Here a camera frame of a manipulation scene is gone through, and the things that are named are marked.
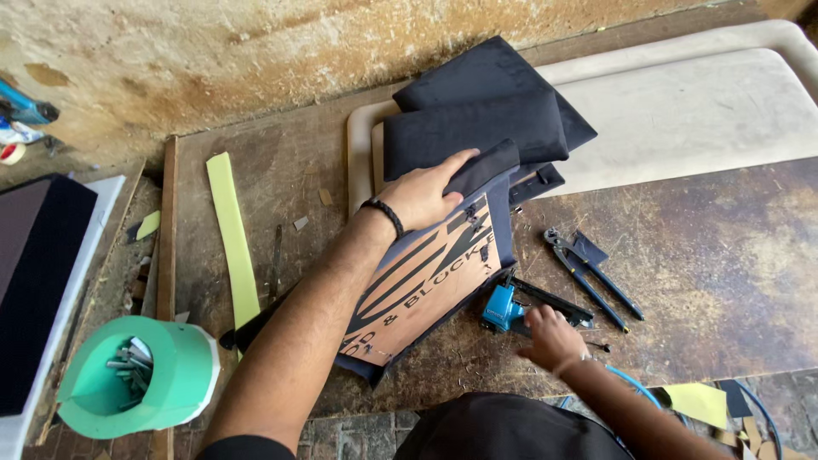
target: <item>bracelet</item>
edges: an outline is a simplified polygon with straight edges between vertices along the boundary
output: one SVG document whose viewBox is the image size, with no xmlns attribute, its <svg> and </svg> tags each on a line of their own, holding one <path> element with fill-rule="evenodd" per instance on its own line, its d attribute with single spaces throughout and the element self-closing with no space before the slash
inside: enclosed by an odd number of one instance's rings
<svg viewBox="0 0 818 460">
<path fill-rule="evenodd" d="M 364 201 L 361 204 L 361 208 L 364 208 L 364 207 L 367 207 L 367 206 L 384 211 L 384 214 L 386 214 L 386 217 L 388 217 L 389 220 L 392 221 L 392 225 L 395 226 L 395 232 L 398 235 L 395 238 L 396 240 L 403 236 L 404 231 L 403 231 L 403 224 L 401 223 L 401 219 L 398 219 L 398 216 L 395 214 L 394 211 L 392 211 L 392 208 L 390 208 L 386 203 L 384 203 L 381 200 L 378 200 L 377 196 L 373 196 L 372 198 L 370 198 L 369 200 Z"/>
<path fill-rule="evenodd" d="M 551 370 L 551 375 L 556 378 L 560 378 L 560 375 L 566 370 L 568 370 L 568 368 L 570 368 L 575 363 L 581 363 L 582 361 L 591 361 L 593 359 L 594 359 L 593 355 L 584 353 L 579 355 L 579 359 L 573 358 L 565 359 L 562 363 L 559 363 L 556 366 L 554 366 L 554 369 Z"/>
</svg>

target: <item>forearm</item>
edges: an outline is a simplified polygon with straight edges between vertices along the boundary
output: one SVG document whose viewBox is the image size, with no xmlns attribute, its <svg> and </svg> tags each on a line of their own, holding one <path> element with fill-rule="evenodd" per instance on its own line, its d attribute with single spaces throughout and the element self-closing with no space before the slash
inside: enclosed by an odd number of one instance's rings
<svg viewBox="0 0 818 460">
<path fill-rule="evenodd" d="M 205 445 L 261 435 L 295 451 L 355 304 L 394 238 L 381 211 L 364 208 L 353 217 L 247 350 Z"/>
<path fill-rule="evenodd" d="M 677 419 L 595 361 L 581 361 L 561 376 L 582 402 L 616 433 L 636 458 L 724 458 Z"/>
</svg>

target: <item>brick floor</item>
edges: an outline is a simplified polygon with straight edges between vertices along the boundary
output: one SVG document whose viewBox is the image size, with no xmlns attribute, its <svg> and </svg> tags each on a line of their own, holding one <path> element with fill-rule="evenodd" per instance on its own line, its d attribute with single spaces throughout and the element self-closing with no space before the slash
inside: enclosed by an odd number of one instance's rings
<svg viewBox="0 0 818 460">
<path fill-rule="evenodd" d="M 818 458 L 818 370 L 775 374 L 741 379 L 762 400 L 778 426 L 784 445 Z M 544 399 L 558 405 L 562 398 Z M 764 416 L 748 399 L 766 439 Z M 596 415 L 580 400 L 572 398 L 566 407 L 596 420 Z M 386 460 L 392 458 L 418 420 L 413 412 L 361 417 L 323 418 L 307 422 L 299 439 L 298 460 Z M 709 436 L 710 427 L 691 421 L 692 429 Z M 730 421 L 734 429 L 738 422 Z M 175 460 L 189 460 L 199 451 L 204 432 L 177 428 L 174 436 Z M 94 460 L 105 450 L 112 460 L 147 460 L 151 433 L 142 432 L 116 440 L 90 440 L 67 426 L 54 426 L 46 443 L 26 448 L 23 460 Z"/>
</svg>

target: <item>black pliers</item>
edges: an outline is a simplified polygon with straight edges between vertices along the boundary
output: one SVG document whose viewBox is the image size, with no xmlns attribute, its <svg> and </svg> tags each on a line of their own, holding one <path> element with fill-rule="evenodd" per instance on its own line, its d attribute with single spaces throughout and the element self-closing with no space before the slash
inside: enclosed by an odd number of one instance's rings
<svg viewBox="0 0 818 460">
<path fill-rule="evenodd" d="M 573 279 L 576 280 L 580 286 L 582 286 L 582 289 L 584 289 L 585 292 L 594 300 L 594 303 L 599 305 L 600 308 L 603 309 L 603 311 L 605 311 L 605 313 L 613 320 L 613 322 L 616 323 L 617 327 L 622 329 L 622 331 L 624 331 L 625 333 L 631 331 L 630 329 L 628 329 L 628 327 L 625 325 L 625 322 L 619 317 L 619 315 L 617 315 L 616 312 L 614 312 L 611 309 L 610 305 L 608 305 L 608 303 L 605 302 L 605 300 L 596 291 L 594 291 L 594 288 L 591 287 L 591 285 L 588 284 L 587 281 L 585 281 L 585 278 L 583 278 L 582 275 L 577 273 L 577 270 L 574 267 L 572 267 L 571 264 L 569 264 L 565 251 L 570 251 L 574 255 L 576 255 L 577 258 L 580 259 L 583 264 L 585 264 L 588 270 L 594 273 L 596 277 L 599 278 L 599 280 L 602 282 L 602 284 L 604 284 L 605 287 L 610 289 L 611 292 L 615 296 L 617 296 L 628 307 L 628 309 L 631 310 L 631 313 L 633 313 L 633 315 L 636 318 L 638 318 L 640 321 L 645 320 L 645 315 L 642 313 L 642 310 L 640 310 L 639 307 L 636 306 L 636 303 L 634 303 L 633 300 L 630 300 L 627 297 L 627 295 L 625 295 L 625 293 L 622 292 L 622 290 L 620 290 L 614 284 L 613 281 L 611 281 L 609 277 L 602 273 L 602 270 L 599 270 L 596 267 L 596 265 L 588 262 L 587 255 L 585 255 L 581 250 L 578 250 L 577 248 L 573 247 L 572 244 L 568 243 L 565 239 L 563 239 L 560 236 L 560 232 L 558 232 L 556 228 L 554 227 L 549 228 L 543 236 L 546 238 L 546 242 L 549 245 L 551 245 L 551 247 L 554 249 L 554 253 L 557 256 L 557 259 L 559 259 L 560 262 L 562 262 L 563 265 L 568 269 L 568 271 L 571 272 Z"/>
</svg>

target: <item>person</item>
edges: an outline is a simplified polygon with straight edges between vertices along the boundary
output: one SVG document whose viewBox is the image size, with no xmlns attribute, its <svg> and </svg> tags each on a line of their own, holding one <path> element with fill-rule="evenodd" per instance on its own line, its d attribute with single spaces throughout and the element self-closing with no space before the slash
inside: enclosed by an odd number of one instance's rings
<svg viewBox="0 0 818 460">
<path fill-rule="evenodd" d="M 407 231 L 440 222 L 463 201 L 457 192 L 443 196 L 443 189 L 477 154 L 461 151 L 437 167 L 411 171 L 379 199 Z M 247 349 L 199 460 L 294 458 L 355 304 L 396 236 L 381 209 L 363 207 L 350 219 Z M 582 337 L 561 314 L 536 307 L 525 322 L 533 345 L 518 355 L 562 379 L 627 450 L 582 415 L 518 395 L 466 393 L 425 413 L 395 458 L 730 458 L 589 359 Z"/>
</svg>

